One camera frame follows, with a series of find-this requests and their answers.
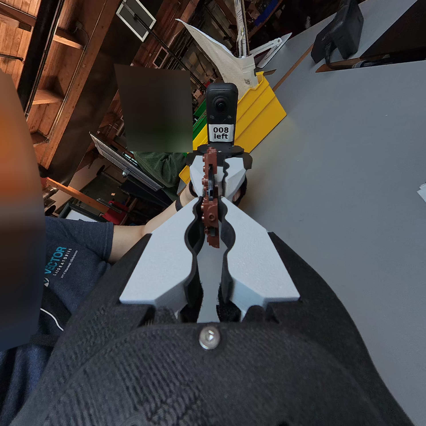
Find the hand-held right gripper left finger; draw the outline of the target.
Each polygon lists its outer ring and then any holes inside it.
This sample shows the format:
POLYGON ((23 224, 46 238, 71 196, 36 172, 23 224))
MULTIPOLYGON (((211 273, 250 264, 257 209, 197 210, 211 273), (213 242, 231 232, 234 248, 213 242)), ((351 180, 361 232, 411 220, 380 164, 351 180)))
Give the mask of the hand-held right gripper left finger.
POLYGON ((204 244, 202 198, 192 200, 150 235, 121 296, 122 304, 195 307, 201 295, 197 256, 204 244))

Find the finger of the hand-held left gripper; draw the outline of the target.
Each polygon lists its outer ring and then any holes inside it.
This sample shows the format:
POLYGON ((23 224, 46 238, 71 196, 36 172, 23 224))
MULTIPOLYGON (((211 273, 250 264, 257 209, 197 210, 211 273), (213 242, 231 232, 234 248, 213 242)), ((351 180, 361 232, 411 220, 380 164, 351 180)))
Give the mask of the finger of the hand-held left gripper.
POLYGON ((207 175, 203 171, 205 161, 203 156, 195 156, 192 164, 189 167, 190 179, 193 184, 193 189, 197 196, 205 197, 205 192, 208 190, 208 168, 207 175))
POLYGON ((242 157, 231 157, 217 166, 218 196, 232 200, 246 178, 246 168, 242 157))

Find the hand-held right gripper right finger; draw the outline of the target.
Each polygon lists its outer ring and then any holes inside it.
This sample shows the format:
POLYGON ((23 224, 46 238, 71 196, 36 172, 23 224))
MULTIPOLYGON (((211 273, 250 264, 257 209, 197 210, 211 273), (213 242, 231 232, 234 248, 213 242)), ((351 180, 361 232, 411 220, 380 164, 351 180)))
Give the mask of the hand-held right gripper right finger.
POLYGON ((245 316, 249 308, 296 302, 300 294, 268 231, 225 197, 219 200, 223 255, 221 293, 245 316))

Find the brown and black brick assembly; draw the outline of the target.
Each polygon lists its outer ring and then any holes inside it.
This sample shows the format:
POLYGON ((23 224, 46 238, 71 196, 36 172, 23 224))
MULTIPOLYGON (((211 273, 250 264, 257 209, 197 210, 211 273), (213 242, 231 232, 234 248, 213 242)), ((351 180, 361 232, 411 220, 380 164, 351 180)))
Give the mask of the brown and black brick assembly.
POLYGON ((215 180, 217 173, 217 150, 209 147, 203 155, 204 162, 202 179, 203 202, 201 205, 202 221, 205 235, 210 246, 219 249, 219 213, 218 213, 218 187, 215 180))

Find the person's left forearm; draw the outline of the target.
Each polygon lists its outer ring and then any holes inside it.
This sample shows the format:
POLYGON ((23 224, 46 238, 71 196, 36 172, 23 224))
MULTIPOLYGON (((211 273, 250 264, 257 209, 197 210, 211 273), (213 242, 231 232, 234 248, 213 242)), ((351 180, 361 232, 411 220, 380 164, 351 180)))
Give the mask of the person's left forearm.
POLYGON ((152 233, 154 230, 163 225, 163 223, 174 216, 181 208, 182 203, 180 199, 177 199, 166 210, 148 221, 146 225, 115 225, 113 227, 112 246, 108 262, 110 264, 116 263, 144 236, 152 233))

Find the grey desk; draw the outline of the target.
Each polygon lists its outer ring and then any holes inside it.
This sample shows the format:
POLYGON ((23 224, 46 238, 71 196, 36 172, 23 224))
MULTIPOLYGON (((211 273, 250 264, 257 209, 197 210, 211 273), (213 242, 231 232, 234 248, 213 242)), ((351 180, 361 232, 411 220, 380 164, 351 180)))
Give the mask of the grey desk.
POLYGON ((267 77, 287 116, 252 152, 241 208, 326 281, 389 391, 425 425, 425 61, 319 72, 334 13, 267 77))

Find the person's left hand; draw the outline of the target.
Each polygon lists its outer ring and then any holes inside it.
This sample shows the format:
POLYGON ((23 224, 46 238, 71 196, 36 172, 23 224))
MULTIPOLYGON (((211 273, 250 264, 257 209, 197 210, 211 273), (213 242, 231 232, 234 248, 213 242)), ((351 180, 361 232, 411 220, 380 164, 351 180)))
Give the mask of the person's left hand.
POLYGON ((179 195, 179 200, 181 203, 181 206, 184 207, 187 204, 189 204, 192 200, 198 199, 199 195, 196 193, 192 181, 189 182, 188 185, 183 189, 181 194, 179 195))

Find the green plastic bin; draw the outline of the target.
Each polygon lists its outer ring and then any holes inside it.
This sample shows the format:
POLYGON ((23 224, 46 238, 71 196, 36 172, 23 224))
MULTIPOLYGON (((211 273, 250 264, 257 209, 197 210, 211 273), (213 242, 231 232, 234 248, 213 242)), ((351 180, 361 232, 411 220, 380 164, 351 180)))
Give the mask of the green plastic bin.
POLYGON ((193 150, 196 150, 195 139, 207 124, 206 99, 204 99, 195 109, 195 112, 193 113, 193 120, 193 150))

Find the white crumpled paper bag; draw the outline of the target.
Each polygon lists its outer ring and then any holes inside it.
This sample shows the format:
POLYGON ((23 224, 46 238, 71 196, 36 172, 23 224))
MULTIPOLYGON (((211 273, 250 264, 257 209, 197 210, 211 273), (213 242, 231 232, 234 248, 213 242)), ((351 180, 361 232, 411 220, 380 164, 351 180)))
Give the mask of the white crumpled paper bag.
POLYGON ((250 88, 258 85, 255 73, 254 56, 235 57, 223 44, 214 40, 194 26, 176 19, 189 31, 195 42, 200 46, 207 57, 213 62, 225 83, 233 83, 238 89, 238 98, 241 99, 250 88))

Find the yellow plastic bin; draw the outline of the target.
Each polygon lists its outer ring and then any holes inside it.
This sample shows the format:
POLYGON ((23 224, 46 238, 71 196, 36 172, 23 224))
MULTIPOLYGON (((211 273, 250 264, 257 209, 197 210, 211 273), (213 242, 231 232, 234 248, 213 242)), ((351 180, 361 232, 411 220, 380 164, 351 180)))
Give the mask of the yellow plastic bin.
POLYGON ((270 87, 264 72, 256 73, 258 84, 238 100, 237 121, 231 153, 251 153, 286 117, 286 112, 270 87))

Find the white angled stand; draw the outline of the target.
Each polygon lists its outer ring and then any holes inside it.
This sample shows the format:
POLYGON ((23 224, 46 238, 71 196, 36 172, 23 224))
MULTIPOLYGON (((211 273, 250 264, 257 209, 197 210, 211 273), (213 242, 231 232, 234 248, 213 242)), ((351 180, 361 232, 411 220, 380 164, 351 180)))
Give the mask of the white angled stand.
POLYGON ((285 45, 290 39, 292 32, 271 40, 264 45, 250 50, 250 54, 254 57, 255 67, 263 69, 274 55, 285 45))

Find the red box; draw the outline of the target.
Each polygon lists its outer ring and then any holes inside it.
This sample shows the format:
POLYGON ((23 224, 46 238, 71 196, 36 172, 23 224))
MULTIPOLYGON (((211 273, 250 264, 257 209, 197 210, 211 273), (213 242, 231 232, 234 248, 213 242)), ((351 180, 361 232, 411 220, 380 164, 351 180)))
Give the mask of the red box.
POLYGON ((106 221, 114 225, 124 225, 128 218, 129 208, 120 202, 110 200, 108 202, 108 210, 102 214, 106 221))

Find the white printed sheet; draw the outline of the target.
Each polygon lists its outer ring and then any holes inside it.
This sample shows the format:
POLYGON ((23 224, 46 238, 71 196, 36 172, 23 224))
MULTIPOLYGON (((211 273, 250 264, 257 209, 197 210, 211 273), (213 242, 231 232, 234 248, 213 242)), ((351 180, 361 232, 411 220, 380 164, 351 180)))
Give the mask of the white printed sheet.
POLYGON ((245 15, 245 5, 243 0, 234 0, 237 22, 237 50, 239 57, 249 56, 249 38, 245 15))

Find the person's dark blue shirt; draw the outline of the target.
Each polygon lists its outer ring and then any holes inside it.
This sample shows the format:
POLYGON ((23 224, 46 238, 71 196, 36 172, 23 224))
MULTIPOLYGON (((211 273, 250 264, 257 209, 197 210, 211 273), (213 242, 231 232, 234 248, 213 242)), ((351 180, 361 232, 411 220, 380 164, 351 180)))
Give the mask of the person's dark blue shirt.
MULTIPOLYGON (((54 302, 42 302, 37 335, 60 336, 61 309, 73 314, 96 282, 109 270, 114 225, 45 218, 45 288, 54 302)), ((24 344, 1 352, 0 424, 10 425, 45 370, 53 347, 24 344)))

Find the grey metal cabinet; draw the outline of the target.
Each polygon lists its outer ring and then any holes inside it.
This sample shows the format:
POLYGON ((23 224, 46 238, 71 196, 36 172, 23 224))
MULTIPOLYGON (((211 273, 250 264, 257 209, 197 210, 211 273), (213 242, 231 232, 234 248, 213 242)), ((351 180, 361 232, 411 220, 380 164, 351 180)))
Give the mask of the grey metal cabinet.
POLYGON ((110 162, 114 163, 114 165, 119 167, 122 170, 122 175, 124 177, 131 176, 154 191, 163 189, 163 186, 159 182, 148 176, 141 169, 139 164, 133 157, 131 157, 130 154, 123 151, 120 152, 119 149, 114 146, 109 146, 92 132, 89 132, 89 135, 92 138, 99 153, 110 162))

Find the white box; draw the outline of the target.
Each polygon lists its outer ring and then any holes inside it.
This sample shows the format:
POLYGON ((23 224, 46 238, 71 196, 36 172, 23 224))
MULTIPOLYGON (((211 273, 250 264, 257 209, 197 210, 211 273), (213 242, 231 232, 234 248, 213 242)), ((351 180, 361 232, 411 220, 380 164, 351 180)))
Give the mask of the white box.
POLYGON ((58 215, 60 219, 69 219, 69 220, 82 220, 82 221, 92 221, 92 222, 108 222, 104 217, 95 215, 88 210, 85 210, 79 206, 76 206, 70 202, 67 202, 65 207, 61 210, 61 213, 58 215))

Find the white framed panel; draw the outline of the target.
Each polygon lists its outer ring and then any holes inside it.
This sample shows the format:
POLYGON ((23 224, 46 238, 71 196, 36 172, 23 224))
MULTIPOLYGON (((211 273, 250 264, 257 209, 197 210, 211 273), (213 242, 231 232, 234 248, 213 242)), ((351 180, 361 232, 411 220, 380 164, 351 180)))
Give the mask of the white framed panel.
POLYGON ((122 1, 116 15, 142 43, 149 35, 146 28, 152 30, 156 23, 156 18, 139 0, 122 1))

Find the black box device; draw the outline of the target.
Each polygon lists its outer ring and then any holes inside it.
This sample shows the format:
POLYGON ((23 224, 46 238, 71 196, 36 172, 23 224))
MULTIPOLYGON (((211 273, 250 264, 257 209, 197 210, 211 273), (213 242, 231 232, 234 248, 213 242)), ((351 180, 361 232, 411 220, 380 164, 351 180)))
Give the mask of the black box device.
POLYGON ((344 60, 357 53, 363 23, 358 1, 341 1, 333 20, 315 38, 311 51, 314 63, 323 59, 330 63, 331 53, 335 49, 344 60))

